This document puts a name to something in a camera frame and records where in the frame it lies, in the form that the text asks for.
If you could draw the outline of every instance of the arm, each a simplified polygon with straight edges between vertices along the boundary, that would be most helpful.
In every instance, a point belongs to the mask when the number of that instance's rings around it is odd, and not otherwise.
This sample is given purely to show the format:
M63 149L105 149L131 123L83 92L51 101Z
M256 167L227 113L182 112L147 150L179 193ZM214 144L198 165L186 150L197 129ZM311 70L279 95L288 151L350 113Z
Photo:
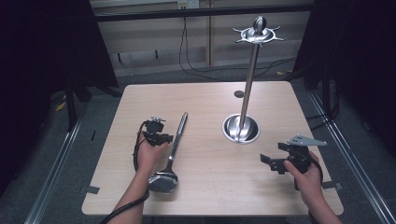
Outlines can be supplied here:
M139 156L137 158L139 169L136 171L134 179L132 180L128 189L125 190L125 193L120 198L120 201L117 203L114 210L127 203L139 199L146 193L152 170L168 146L168 143L164 143L159 147L153 147L145 140L143 134L140 134L139 142L141 142L139 147ZM112 218L108 223L141 223L143 216L143 205L144 204L141 203L119 214L118 216Z
M318 161L318 157L313 152L309 151L309 153L312 159ZM312 163L305 174L301 174L288 160L285 160L285 167L296 179L301 198L315 220L321 224L341 223L323 196L318 167Z

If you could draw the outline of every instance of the cable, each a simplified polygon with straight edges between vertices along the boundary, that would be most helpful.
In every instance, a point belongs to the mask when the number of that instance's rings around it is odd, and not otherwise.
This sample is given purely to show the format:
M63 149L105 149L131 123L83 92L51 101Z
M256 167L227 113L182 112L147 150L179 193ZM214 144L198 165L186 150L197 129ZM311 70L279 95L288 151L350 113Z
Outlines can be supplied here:
M333 100L333 107L332 107L332 111L331 111L331 120L326 120L323 123L321 123L321 124L319 124L319 125L317 125L317 126L315 126L313 128L310 128L311 131L313 131L313 130L315 130L317 128L320 128L320 127L322 127L324 125L329 124L330 122L335 120L335 118L338 116L338 113L339 113L339 110L340 110L340 92L339 91L340 91L339 87L337 86L336 89L335 89L334 96L333 96L334 100ZM328 115L321 114L321 115L316 115L316 116L313 116L313 117L307 117L306 119L318 119L318 118L324 118L326 116L328 116Z
M179 63L179 65L180 65L181 69L182 69L185 73L187 73L187 74L189 74L189 75L191 75L191 76L205 77L205 78L209 78L209 79L212 79L212 80L215 80L215 81L223 81L223 82L235 82L235 81L244 81L244 80L246 80L245 77L244 77L244 78L241 78L241 79L237 79L237 80L225 80L225 79L220 79L220 78L205 76L205 75L202 75L202 74L194 74L194 73L191 73L191 72L187 71L187 70L183 67L183 65L181 64L181 51L182 51L182 49L183 49L184 37L186 37L186 58L187 58L187 63L188 63L188 65L189 65L190 69L193 70L193 71L195 71L195 72L199 72L199 73L210 73L210 72L225 71L225 70L248 70L248 68L246 68L246 67L234 67L234 68L232 68L232 67L231 67L231 68L214 68L214 69L209 69L209 70L198 70L198 69L196 69L196 68L193 68L193 67L191 66L190 58L189 58L189 42L188 42L188 35L187 35L187 22L186 22L186 18L184 18L184 27L183 27L183 33L182 33L182 37L181 37L180 49L179 49L179 54L178 54L178 63ZM265 71L259 73L258 75L255 75L254 77L262 76L262 75L264 75L265 73L267 73L268 70L269 70L270 68L279 66L279 65L281 65L282 63L286 63L286 62L291 61L291 60L295 60L295 57L289 58L289 59L282 59L282 60L274 61L274 62L272 62L272 63L271 63L269 66L267 66L267 67L262 67L262 68L259 67L259 68L256 68L256 70L257 70L257 69L265 69Z
M119 214L125 212L128 209L131 209L137 205L139 205L140 203L144 202L147 198L149 197L149 189L146 189L146 193L145 195L143 195L143 197L137 199L136 201L133 201L131 203L127 203L124 206L118 208L117 210L113 211L112 213L110 213L110 215L108 215L107 217L105 217L105 219L103 219L103 221L101 222L101 224L105 224L107 223L109 220L111 220L112 218L118 216Z
M136 143L134 145L134 169L136 171L137 171L137 168L138 168L137 167L137 153L139 151L140 145L146 140L146 139L143 139L141 142L139 142L140 134L142 133L143 126L146 125L147 123L148 123L147 121L144 121L140 125L139 131L137 132ZM149 197L149 189L146 189L145 195L143 195L142 197L140 197L139 199L137 199L137 200L135 200L135 201L133 201L131 203L127 203L124 206L114 210L112 213L110 213L107 217L105 217L102 220L101 224L106 224L109 220L111 220L112 218L114 218L114 217L118 216L119 214L125 212L126 210L131 209L131 208L139 205L140 203L143 203L148 197Z

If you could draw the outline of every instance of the wooden table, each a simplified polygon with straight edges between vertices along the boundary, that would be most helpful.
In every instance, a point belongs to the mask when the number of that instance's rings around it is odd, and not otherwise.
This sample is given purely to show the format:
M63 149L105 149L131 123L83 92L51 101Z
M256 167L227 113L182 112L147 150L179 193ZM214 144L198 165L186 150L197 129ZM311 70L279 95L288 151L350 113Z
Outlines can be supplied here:
M189 117L178 146L174 171L177 189L168 195L151 192L145 202L148 216L293 216L306 215L291 174L279 175L260 161L260 154L284 159L277 149L296 134L312 137L289 82L253 82L247 114L261 126L259 138L236 144L222 131L222 122L241 111L245 82L128 86L120 101L82 211L109 214L134 176L133 150L140 124L151 116L166 119L163 133L176 134L184 112ZM324 181L331 178L317 147ZM169 153L155 168L165 167ZM343 213L335 189L324 195L339 215Z

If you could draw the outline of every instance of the wall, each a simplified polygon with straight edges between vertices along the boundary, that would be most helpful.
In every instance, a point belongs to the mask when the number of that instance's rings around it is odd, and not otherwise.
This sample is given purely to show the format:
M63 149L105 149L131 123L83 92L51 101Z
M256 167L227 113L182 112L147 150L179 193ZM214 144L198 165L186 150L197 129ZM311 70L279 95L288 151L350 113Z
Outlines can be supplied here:
M117 7L97 7L98 0L91 0L95 13L142 12L154 10L177 9L177 1L146 5L129 5ZM312 3L313 0L201 0L200 7L254 7L269 5ZM240 38L233 28L243 30L252 25L258 16L267 19L268 28L280 29L276 35L285 41L273 41L265 45L259 54L259 62L272 62L279 59L295 57L304 37L304 29L309 18L309 12L268 13L264 15L231 15L187 18L189 52L195 53L192 64L197 67L216 66L236 63L248 63L251 45L235 44ZM161 65L178 64L178 51L183 33L182 18L145 20L145 21L109 21L99 22L99 27L110 54L134 52L139 58L134 67L151 64L155 60L153 54L142 62L144 53L155 50L162 55L174 55Z

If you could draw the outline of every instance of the round metal base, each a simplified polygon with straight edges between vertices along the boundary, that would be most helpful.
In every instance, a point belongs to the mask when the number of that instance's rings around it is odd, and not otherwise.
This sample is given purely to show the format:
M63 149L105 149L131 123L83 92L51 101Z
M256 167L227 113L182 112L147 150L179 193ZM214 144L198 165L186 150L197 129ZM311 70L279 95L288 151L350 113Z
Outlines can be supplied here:
M240 118L240 114L234 114L224 120L222 124L224 135L235 143L247 144L254 142L260 135L259 123L249 115L246 115L244 128L240 130Z

